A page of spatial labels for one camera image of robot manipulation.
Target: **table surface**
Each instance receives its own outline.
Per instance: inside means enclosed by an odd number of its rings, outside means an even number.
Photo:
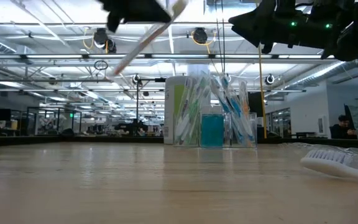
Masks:
[[[305,152],[53,143],[0,147],[0,223],[358,223],[358,182]]]

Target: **toothbrush bristles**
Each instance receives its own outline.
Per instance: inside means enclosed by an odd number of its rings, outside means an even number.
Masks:
[[[313,159],[327,159],[334,162],[340,162],[341,164],[349,164],[352,160],[352,156],[346,154],[345,152],[322,149],[313,149],[308,152],[305,157]]]

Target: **blue liquid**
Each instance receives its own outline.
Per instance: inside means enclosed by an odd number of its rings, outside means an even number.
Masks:
[[[204,114],[201,117],[201,147],[223,147],[223,115]]]

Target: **yellow pole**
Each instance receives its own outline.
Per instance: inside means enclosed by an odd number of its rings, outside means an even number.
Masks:
[[[266,132],[266,114],[265,114],[265,93],[264,93],[264,86],[262,84],[262,50],[260,49],[260,44],[258,48],[259,52],[259,81],[260,81],[260,99],[262,100],[262,112],[264,114],[264,134],[265,139],[267,138]]]

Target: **person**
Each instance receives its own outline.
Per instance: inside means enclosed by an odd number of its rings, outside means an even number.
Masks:
[[[143,128],[140,128],[138,133],[140,136],[146,136],[146,132],[143,130]]]
[[[331,127],[331,138],[333,139],[357,139],[357,133],[349,127],[349,118],[345,115],[338,117],[339,124]]]

